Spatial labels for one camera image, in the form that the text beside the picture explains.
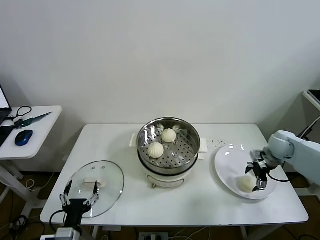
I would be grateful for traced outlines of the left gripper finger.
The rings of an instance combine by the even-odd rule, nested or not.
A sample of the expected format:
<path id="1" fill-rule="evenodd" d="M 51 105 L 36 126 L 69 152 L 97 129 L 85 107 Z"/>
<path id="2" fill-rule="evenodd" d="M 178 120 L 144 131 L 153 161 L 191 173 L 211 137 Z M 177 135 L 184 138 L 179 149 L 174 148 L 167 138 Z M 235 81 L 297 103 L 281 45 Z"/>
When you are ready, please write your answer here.
<path id="1" fill-rule="evenodd" d="M 73 181 L 70 180 L 67 183 L 63 193 L 59 195 L 59 198 L 60 198 L 60 201 L 61 201 L 63 207 L 71 204 L 71 201 L 69 199 L 69 193 L 70 193 L 70 190 L 71 190 L 71 187 L 72 187 L 72 183 L 73 183 Z"/>
<path id="2" fill-rule="evenodd" d="M 92 196 L 84 202 L 84 205 L 85 206 L 94 206 L 96 204 L 96 202 L 99 200 L 99 198 L 100 198 L 99 185 L 98 185 L 98 182 L 95 181 Z"/>

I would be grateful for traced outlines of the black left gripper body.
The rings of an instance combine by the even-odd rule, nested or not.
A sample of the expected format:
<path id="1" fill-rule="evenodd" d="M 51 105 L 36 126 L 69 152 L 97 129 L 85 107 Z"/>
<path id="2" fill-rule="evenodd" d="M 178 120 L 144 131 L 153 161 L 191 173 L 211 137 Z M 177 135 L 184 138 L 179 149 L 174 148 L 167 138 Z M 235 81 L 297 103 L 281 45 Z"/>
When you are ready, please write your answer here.
<path id="1" fill-rule="evenodd" d="M 65 227 L 79 226 L 83 215 L 91 210 L 91 204 L 84 198 L 70 199 L 69 203 L 63 203 L 62 209 L 66 213 Z"/>

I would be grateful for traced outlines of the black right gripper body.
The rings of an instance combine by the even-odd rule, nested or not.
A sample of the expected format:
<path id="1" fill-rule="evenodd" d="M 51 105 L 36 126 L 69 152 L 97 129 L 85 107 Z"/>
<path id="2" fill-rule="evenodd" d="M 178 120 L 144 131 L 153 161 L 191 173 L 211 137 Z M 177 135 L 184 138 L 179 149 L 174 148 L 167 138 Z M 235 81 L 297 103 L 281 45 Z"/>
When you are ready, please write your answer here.
<path id="1" fill-rule="evenodd" d="M 253 161 L 253 172 L 255 177 L 260 181 L 267 181 L 267 175 L 270 172 L 270 168 L 265 160 L 258 159 Z"/>

